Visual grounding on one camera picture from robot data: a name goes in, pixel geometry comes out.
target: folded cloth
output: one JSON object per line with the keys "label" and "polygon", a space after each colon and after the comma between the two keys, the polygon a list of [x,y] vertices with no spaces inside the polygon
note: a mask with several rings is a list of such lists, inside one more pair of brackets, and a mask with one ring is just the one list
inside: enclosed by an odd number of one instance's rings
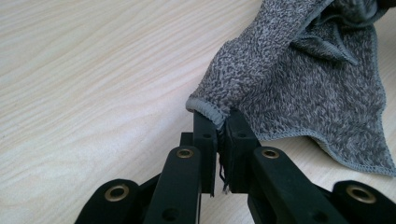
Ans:
{"label": "folded cloth", "polygon": [[307,135],[349,168],[396,176],[373,26],[386,11],[374,0],[264,0],[186,107],[220,133],[235,107],[260,140]]}

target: wooden surface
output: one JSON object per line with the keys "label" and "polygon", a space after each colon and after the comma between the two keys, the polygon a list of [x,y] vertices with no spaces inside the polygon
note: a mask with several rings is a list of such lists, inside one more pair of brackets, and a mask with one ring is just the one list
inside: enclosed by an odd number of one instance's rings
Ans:
{"label": "wooden surface", "polygon": [[[2,1],[0,222],[73,223],[102,184],[158,174],[181,132],[185,102],[210,60],[261,1]],[[384,132],[396,159],[395,11],[376,24],[388,95]],[[308,138],[285,150],[325,189],[369,184],[396,201],[396,179],[347,169]],[[204,195],[202,223],[252,223],[245,195]]]}

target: wooden table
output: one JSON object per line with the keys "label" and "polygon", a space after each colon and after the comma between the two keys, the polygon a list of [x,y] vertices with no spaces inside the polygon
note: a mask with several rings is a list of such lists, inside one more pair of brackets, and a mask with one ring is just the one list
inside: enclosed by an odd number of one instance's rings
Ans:
{"label": "wooden table", "polygon": [[[2,1],[0,222],[73,223],[102,184],[158,174],[181,132],[185,102],[221,45],[261,1]],[[396,159],[396,11],[376,24],[388,95],[384,132]],[[308,138],[285,150],[325,189],[345,179],[396,201],[396,178],[352,171]],[[246,195],[204,195],[202,223],[251,223]]]}

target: gray towel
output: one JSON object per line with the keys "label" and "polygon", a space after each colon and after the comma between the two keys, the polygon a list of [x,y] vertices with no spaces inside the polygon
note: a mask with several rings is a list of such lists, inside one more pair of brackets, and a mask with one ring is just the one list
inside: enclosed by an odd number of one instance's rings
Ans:
{"label": "gray towel", "polygon": [[336,161],[396,176],[381,115],[374,0],[264,0],[186,103],[223,128],[241,110],[260,140],[308,135]]}

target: microfiber cloth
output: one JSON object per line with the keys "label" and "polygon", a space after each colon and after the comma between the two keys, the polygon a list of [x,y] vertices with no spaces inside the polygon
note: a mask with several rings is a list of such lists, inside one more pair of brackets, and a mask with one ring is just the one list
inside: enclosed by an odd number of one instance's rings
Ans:
{"label": "microfiber cloth", "polygon": [[231,108],[259,140],[310,136],[341,164],[396,176],[383,134],[373,0],[264,0],[226,42],[186,107],[217,126]]}

